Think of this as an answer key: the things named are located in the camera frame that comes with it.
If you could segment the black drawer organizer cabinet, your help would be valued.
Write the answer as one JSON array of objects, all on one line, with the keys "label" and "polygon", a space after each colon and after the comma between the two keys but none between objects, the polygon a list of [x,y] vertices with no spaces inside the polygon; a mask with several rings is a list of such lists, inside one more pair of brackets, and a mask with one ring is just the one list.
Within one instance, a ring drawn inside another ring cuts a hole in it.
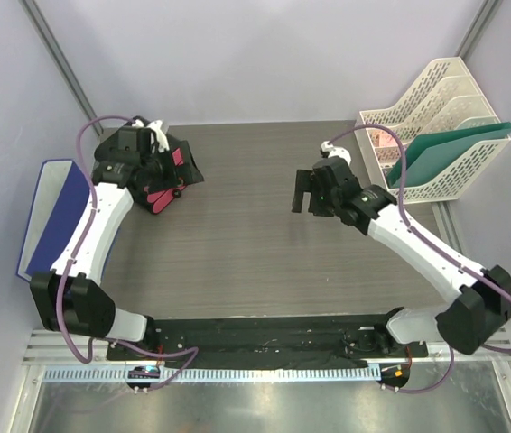
[{"label": "black drawer organizer cabinet", "polygon": [[154,215],[181,198],[186,187],[204,181],[189,143],[171,134],[166,138],[170,150],[143,159],[132,183],[134,202]]}]

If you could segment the pink drawer front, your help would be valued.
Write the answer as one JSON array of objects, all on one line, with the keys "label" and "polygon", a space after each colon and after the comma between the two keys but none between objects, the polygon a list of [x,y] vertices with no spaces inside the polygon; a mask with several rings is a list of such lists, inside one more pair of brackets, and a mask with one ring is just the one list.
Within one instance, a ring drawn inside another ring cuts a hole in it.
[{"label": "pink drawer front", "polygon": [[169,206],[175,199],[182,196],[182,192],[186,186],[180,186],[178,188],[167,189],[162,191],[163,195],[155,202],[149,203],[151,205],[151,212],[154,215],[160,214],[167,206]]}]

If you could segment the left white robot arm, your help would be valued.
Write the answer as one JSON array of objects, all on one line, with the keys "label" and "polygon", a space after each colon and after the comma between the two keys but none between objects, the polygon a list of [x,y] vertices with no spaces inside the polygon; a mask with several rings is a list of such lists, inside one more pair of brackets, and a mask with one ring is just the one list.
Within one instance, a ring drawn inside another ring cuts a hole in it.
[{"label": "left white robot arm", "polygon": [[45,329],[124,340],[141,360],[157,353],[151,318],[119,308],[101,282],[127,214],[134,205],[158,214],[178,198],[189,183],[188,156],[188,144],[166,133],[163,121],[136,117],[98,145],[93,172],[70,164],[27,266]]}]

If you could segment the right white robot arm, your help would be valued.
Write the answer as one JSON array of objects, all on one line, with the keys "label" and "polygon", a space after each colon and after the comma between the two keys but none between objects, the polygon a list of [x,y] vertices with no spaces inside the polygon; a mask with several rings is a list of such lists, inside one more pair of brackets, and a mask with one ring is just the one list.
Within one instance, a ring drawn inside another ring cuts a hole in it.
[{"label": "right white robot arm", "polygon": [[424,309],[401,307],[389,312],[374,334],[379,353],[397,355],[409,343],[442,339],[452,349],[472,355],[510,319],[511,277],[496,265],[487,269],[446,245],[412,220],[396,199],[378,185],[361,187],[348,163],[337,156],[298,170],[292,211],[338,217],[398,254],[440,294],[441,304]]}]

